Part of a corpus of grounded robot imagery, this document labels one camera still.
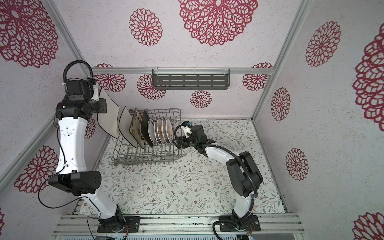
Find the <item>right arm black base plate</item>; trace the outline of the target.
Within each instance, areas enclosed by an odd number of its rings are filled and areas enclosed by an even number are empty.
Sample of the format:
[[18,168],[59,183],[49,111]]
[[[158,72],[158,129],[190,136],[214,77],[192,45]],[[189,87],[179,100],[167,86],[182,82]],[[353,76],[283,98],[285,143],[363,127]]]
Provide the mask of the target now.
[[237,222],[228,223],[228,221],[234,220],[233,216],[220,216],[220,231],[221,232],[259,232],[261,225],[256,215],[250,214],[247,218]]

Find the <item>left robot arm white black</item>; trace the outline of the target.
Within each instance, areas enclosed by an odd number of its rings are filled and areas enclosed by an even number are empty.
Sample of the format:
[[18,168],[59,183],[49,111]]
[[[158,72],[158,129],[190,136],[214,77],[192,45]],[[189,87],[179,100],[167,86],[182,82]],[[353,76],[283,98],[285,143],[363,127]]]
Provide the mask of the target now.
[[122,211],[104,192],[101,173],[87,169],[84,153],[88,122],[93,114],[106,113],[107,101],[99,97],[92,79],[65,79],[64,86],[66,95],[56,107],[60,157],[48,184],[93,205],[101,231],[120,232],[126,225]]

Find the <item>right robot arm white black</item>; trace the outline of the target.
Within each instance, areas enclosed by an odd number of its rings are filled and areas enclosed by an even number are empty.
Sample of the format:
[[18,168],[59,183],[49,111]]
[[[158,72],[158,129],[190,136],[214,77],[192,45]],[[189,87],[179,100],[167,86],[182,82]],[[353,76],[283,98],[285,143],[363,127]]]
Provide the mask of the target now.
[[199,154],[214,159],[227,168],[232,188],[237,193],[232,221],[242,221],[251,216],[263,176],[252,155],[245,151],[237,153],[220,146],[205,134],[201,125],[185,121],[174,130],[172,140],[179,149],[193,147]]

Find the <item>white square plate black rim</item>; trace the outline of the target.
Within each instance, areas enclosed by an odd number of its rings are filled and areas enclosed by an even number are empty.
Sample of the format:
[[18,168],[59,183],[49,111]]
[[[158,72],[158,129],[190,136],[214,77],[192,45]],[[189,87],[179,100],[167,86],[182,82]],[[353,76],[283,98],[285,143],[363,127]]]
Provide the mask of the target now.
[[106,113],[99,113],[98,116],[98,124],[99,126],[111,137],[118,137],[118,115],[120,111],[120,107],[112,100],[112,98],[108,95],[104,88],[101,88],[99,94],[99,100],[106,100]]

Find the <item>white round plate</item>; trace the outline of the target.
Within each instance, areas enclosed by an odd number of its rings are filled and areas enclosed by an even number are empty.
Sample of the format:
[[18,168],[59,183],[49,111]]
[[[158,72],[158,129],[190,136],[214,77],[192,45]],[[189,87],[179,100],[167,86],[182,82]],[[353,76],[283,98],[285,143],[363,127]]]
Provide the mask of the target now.
[[173,140],[173,127],[170,119],[166,119],[166,134],[168,141],[171,143]]
[[148,122],[148,134],[150,137],[150,140],[152,141],[153,144],[157,144],[157,139],[156,139],[156,134],[155,134],[155,126],[154,126],[154,120],[149,119]]
[[159,119],[158,118],[156,118],[155,120],[154,120],[154,128],[155,128],[155,136],[156,136],[156,139],[157,139],[157,142],[158,142],[158,144],[161,144],[162,142],[161,142],[161,138],[160,138],[160,135],[159,135]]
[[161,119],[162,124],[162,136],[164,139],[164,144],[168,142],[167,133],[166,133],[166,119]]

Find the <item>aluminium mounting rail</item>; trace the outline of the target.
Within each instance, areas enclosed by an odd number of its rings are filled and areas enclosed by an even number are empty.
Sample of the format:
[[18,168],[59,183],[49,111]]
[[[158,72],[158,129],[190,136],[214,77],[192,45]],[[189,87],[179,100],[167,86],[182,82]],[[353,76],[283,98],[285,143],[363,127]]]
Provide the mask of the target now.
[[[96,215],[63,215],[55,227],[53,236],[89,236],[99,233]],[[125,215],[131,235],[210,235],[216,214],[193,215]],[[218,224],[219,234],[304,234],[305,229],[297,214],[254,214],[253,221],[245,227]]]

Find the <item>grey slotted wall shelf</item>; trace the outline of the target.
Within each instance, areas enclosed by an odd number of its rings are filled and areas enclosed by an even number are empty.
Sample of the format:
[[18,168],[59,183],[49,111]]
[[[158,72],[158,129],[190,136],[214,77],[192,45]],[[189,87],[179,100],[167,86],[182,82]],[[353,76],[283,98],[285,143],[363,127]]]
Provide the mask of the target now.
[[230,70],[220,71],[160,71],[152,70],[156,90],[227,90]]

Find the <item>floral patterned rectangular plate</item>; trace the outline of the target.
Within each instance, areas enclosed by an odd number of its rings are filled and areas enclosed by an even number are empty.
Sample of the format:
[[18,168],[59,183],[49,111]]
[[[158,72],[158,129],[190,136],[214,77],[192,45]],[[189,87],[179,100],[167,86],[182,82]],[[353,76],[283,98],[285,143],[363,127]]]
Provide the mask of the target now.
[[133,113],[132,122],[130,125],[130,133],[136,140],[138,147],[140,147],[141,149],[144,149],[146,141],[141,134],[141,121],[142,121],[142,115],[140,114],[138,109],[135,109]]

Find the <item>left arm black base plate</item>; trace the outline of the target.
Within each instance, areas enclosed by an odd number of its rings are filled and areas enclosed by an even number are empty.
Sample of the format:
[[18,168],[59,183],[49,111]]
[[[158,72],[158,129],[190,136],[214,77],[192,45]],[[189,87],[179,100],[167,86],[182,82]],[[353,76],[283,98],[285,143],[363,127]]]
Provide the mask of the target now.
[[110,219],[99,219],[97,233],[137,233],[141,217],[112,217]]

